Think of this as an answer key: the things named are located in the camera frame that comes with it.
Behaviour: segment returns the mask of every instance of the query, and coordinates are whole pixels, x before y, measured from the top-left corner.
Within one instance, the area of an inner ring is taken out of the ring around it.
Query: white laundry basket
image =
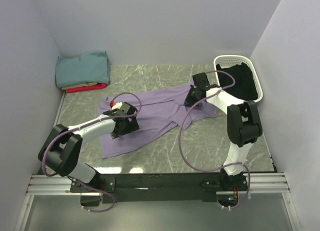
[[[217,65],[220,65],[221,68],[229,68],[231,66],[235,66],[235,65],[240,65],[241,63],[245,63],[246,65],[248,65],[248,67],[251,69],[252,71],[252,76],[253,76],[253,80],[254,80],[254,85],[255,85],[255,89],[256,92],[258,94],[258,98],[256,100],[254,100],[256,103],[259,102],[262,97],[263,97],[263,92],[262,92],[262,88],[256,73],[256,70],[254,68],[254,65],[252,64],[252,62],[250,61],[250,59],[248,59],[247,57],[244,56],[240,56],[240,55],[220,55],[218,57],[216,57],[213,61],[213,66],[214,66],[214,70],[217,70]],[[218,78],[218,73],[215,73],[215,77],[217,80],[217,84],[220,86],[220,82],[219,82],[219,78]]]

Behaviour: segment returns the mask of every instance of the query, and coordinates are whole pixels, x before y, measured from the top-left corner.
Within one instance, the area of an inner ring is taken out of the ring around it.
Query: red cloth
[[[96,85],[92,86],[85,86],[85,87],[74,87],[74,88],[68,88],[66,90],[66,93],[75,93],[75,92],[82,92],[82,91],[87,91],[87,90],[101,90],[107,87],[105,83],[97,83]]]

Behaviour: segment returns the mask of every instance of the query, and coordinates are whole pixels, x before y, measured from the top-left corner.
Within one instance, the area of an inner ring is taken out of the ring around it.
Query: folded clothes
[[[55,65],[58,88],[84,83],[109,84],[110,63],[105,51],[88,51],[79,57],[59,57]]]
[[[139,130],[115,139],[112,139],[110,134],[101,136],[102,158],[106,159],[137,150],[156,140],[177,125],[181,126],[189,110],[189,107],[184,106],[184,102],[191,84],[187,83],[173,88],[136,93],[142,102],[141,111],[136,116]],[[104,97],[101,100],[97,110],[98,115],[111,109],[110,101],[112,99],[112,97]],[[129,94],[119,96],[115,102],[128,102],[137,109],[140,105],[138,100]],[[217,111],[214,106],[204,102],[199,107],[191,110],[182,128],[188,128],[192,121],[216,116]]]
[[[77,84],[77,85],[72,85],[72,86],[68,86],[68,87],[62,87],[62,90],[67,90],[67,89],[74,89],[74,88],[80,88],[80,87],[90,87],[93,85],[96,85],[97,82],[85,82],[85,83],[81,83],[81,84]]]
[[[256,100],[258,98],[252,71],[244,62],[241,65],[237,64],[226,68],[221,68],[220,64],[218,64],[216,65],[216,70],[225,71],[234,77],[235,85],[225,90],[228,94],[245,101]],[[218,78],[221,87],[232,83],[231,78],[223,73],[218,72]]]
[[[101,90],[101,89],[104,89],[105,87],[107,87],[105,83],[97,83],[96,85],[92,85],[92,86],[68,88],[66,90],[66,93],[70,94],[70,93],[82,92],[87,90]]]

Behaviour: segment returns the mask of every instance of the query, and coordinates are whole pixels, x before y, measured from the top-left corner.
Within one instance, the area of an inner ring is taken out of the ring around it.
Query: purple cloth
[[[181,126],[189,110],[189,107],[184,106],[184,102],[191,84],[136,93],[142,102],[141,111],[136,116],[140,129],[115,139],[112,139],[110,134],[101,136],[102,158],[111,158],[137,150],[177,125]],[[98,107],[98,115],[111,109],[109,103],[112,99],[112,97],[102,99]],[[115,102],[128,102],[137,109],[139,108],[137,99],[129,94],[119,96]],[[205,102],[190,112],[183,129],[188,128],[192,121],[216,116],[217,111],[214,106]]]

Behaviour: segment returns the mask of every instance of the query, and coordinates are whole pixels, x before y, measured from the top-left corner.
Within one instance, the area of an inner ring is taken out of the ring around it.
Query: teal towel
[[[110,63],[105,51],[88,51],[79,57],[59,57],[55,65],[58,88],[83,83],[109,84]]]

